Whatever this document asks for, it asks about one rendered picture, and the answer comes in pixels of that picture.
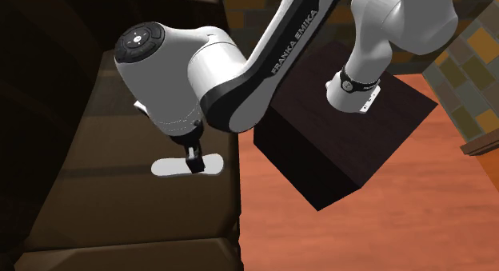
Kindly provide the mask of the white flat oval thing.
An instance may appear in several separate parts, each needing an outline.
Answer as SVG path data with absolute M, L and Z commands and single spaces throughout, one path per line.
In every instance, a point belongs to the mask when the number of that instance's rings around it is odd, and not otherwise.
M 218 153 L 203 155 L 202 160 L 205 168 L 199 174 L 218 175 L 224 169 L 223 157 Z M 157 177 L 177 177 L 193 174 L 183 157 L 158 159 L 152 164 L 151 173 Z

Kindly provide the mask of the dark robot stand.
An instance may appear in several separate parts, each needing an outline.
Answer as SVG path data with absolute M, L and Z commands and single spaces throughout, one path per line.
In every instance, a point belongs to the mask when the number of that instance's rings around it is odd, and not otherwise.
M 307 54 L 253 129 L 256 147 L 316 210 L 360 189 L 437 106 L 385 72 L 366 114 L 334 109 L 325 83 L 350 52 L 329 42 Z

